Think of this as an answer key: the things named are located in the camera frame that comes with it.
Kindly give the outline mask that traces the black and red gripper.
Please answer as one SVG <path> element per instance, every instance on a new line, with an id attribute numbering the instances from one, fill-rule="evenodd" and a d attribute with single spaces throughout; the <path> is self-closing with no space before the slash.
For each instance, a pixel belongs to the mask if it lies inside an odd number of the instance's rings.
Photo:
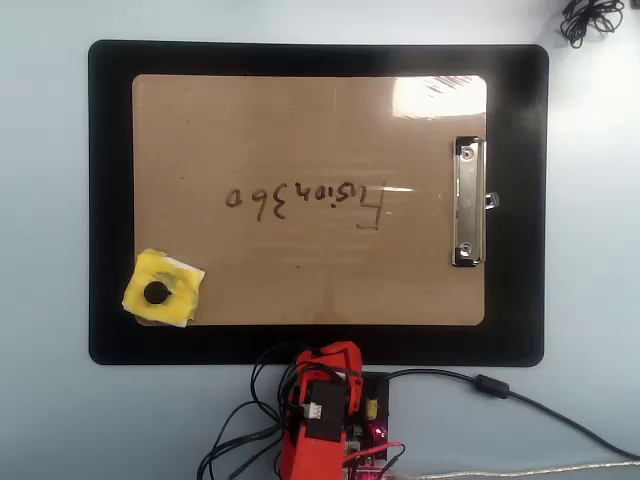
<path id="1" fill-rule="evenodd" d="M 349 395 L 348 414 L 360 406 L 363 378 L 360 348 L 353 342 L 336 342 L 321 349 L 302 351 L 294 361 L 299 395 L 311 395 L 317 384 L 336 387 L 340 395 Z"/>

